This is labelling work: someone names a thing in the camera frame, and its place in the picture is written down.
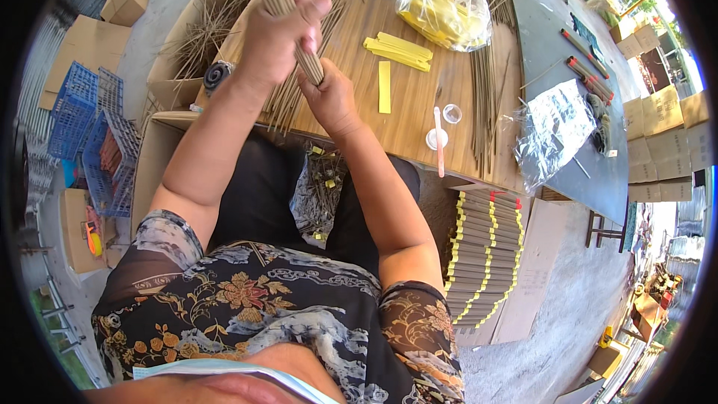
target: plastic bag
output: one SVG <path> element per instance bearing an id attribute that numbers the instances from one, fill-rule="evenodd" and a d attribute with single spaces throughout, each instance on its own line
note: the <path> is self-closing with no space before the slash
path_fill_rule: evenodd
<path id="1" fill-rule="evenodd" d="M 539 94 L 518 111 L 522 136 L 513 149 L 528 194 L 576 155 L 596 129 L 576 79 Z"/>
<path id="2" fill-rule="evenodd" d="M 396 12 L 426 39 L 449 50 L 471 52 L 490 43 L 486 0 L 397 0 Z"/>

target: shirt sleeve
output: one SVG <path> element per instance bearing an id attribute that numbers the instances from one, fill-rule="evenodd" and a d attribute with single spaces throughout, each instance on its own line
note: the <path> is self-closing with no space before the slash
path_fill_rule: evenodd
<path id="1" fill-rule="evenodd" d="M 106 315 L 161 291 L 202 257 L 192 228 L 171 211 L 151 211 L 135 240 L 108 276 L 94 314 Z"/>
<path id="2" fill-rule="evenodd" d="M 427 402 L 462 403 L 454 329 L 441 292 L 426 283 L 392 284 L 379 304 L 381 329 Z"/>

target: floral shirt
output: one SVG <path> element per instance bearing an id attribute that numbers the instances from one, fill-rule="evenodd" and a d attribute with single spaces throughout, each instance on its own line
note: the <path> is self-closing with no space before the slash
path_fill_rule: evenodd
<path id="1" fill-rule="evenodd" d="M 310 348 L 349 403 L 459 403 L 451 317 L 426 283 L 383 293 L 357 265 L 239 241 L 204 256 L 190 226 L 152 211 L 92 316 L 105 368 L 241 360 L 267 346 Z"/>

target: black pants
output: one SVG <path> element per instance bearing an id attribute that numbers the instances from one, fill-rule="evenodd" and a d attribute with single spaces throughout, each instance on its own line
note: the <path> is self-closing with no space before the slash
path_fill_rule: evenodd
<path id="1" fill-rule="evenodd" d="M 414 166 L 397 157 L 390 156 L 389 159 L 414 200 L 418 201 L 420 182 Z M 210 246 L 218 247 L 236 240 L 264 242 L 356 264 L 378 275 L 378 250 L 366 227 L 349 173 L 343 181 L 327 249 L 309 245 L 301 238 L 289 202 L 303 165 L 302 149 L 284 150 L 275 147 L 255 130 L 250 132 L 239 154 L 234 175 L 222 195 Z"/>

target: face mask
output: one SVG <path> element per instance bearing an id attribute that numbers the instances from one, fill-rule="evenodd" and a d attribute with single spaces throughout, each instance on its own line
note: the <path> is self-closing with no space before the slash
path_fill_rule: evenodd
<path id="1" fill-rule="evenodd" d="M 184 359 L 176 362 L 157 365 L 156 367 L 142 368 L 133 367 L 132 375 L 135 380 L 144 379 L 145 377 L 157 376 L 160 374 L 198 374 L 207 376 L 209 374 L 224 373 L 245 373 L 245 374 L 263 374 L 278 381 L 286 389 L 297 393 L 302 398 L 314 404 L 338 404 L 337 401 L 331 399 L 316 388 L 307 384 L 301 379 L 297 379 L 291 374 L 283 371 L 274 370 L 272 368 L 262 367 L 255 364 L 247 364 L 234 360 L 224 359 Z"/>

